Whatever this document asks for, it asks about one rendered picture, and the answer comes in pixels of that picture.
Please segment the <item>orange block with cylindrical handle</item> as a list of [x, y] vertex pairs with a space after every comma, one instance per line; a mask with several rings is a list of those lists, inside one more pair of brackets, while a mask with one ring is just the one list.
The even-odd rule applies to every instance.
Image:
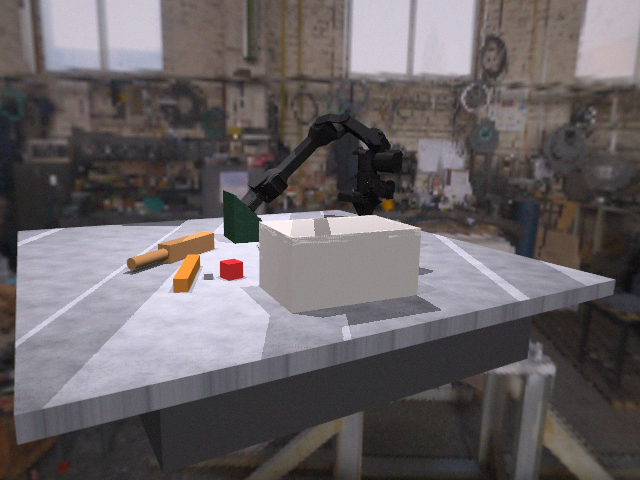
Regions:
[[158, 250], [129, 258], [126, 264], [130, 270], [156, 262], [172, 264], [184, 260], [187, 255], [198, 255], [213, 249], [214, 233], [203, 231], [159, 243]]

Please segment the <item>red block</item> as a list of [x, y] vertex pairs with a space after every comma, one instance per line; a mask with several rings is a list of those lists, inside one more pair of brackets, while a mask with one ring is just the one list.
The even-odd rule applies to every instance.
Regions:
[[220, 277], [228, 281], [243, 278], [243, 262], [236, 259], [220, 261]]

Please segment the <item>orange bar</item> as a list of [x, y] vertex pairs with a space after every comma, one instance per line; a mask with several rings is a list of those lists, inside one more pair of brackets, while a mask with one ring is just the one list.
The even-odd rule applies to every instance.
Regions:
[[187, 255], [173, 278], [173, 292], [188, 292], [200, 268], [200, 255]]

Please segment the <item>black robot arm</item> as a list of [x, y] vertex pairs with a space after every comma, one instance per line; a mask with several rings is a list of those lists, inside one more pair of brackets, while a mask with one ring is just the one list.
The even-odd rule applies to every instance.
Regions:
[[[343, 126], [337, 131], [332, 123]], [[358, 155], [358, 171], [399, 173], [402, 169], [401, 150], [390, 150], [390, 143], [383, 131], [377, 128], [368, 128], [348, 113], [327, 114], [318, 117], [311, 125], [307, 138], [277, 167], [267, 170], [262, 175], [249, 180], [247, 185], [251, 189], [241, 201], [251, 210], [255, 211], [265, 201], [270, 203], [287, 189], [289, 176], [318, 148], [328, 145], [331, 141], [341, 139], [345, 133], [350, 132], [364, 142], [370, 150], [357, 147], [352, 152]], [[381, 198], [390, 198], [395, 192], [395, 182], [380, 180], [380, 175], [369, 177], [365, 187], [366, 192], [374, 192]]]

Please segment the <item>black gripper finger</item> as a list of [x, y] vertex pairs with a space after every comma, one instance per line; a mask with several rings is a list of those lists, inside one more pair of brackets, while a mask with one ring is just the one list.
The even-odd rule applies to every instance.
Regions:
[[355, 202], [352, 203], [358, 216], [367, 216], [367, 208], [371, 204], [371, 202]]
[[369, 201], [369, 200], [368, 200], [368, 202], [371, 202], [371, 204], [370, 204], [370, 205], [368, 206], [368, 208], [367, 208], [367, 215], [372, 215], [372, 214], [373, 214], [373, 211], [374, 211], [374, 209], [375, 209], [375, 207], [376, 207], [379, 203], [381, 203], [382, 201]]

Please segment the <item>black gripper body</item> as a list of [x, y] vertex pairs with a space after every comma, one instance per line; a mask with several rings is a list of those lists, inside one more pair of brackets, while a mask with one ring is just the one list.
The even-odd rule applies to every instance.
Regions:
[[354, 178], [357, 178], [357, 188], [354, 188], [354, 191], [340, 191], [338, 193], [338, 201], [343, 202], [368, 202], [369, 201], [379, 201], [379, 196], [372, 192], [366, 192], [365, 187], [368, 182], [369, 177], [374, 175], [374, 178], [377, 177], [377, 171], [375, 172], [365, 172], [358, 171], [358, 174], [354, 174]]

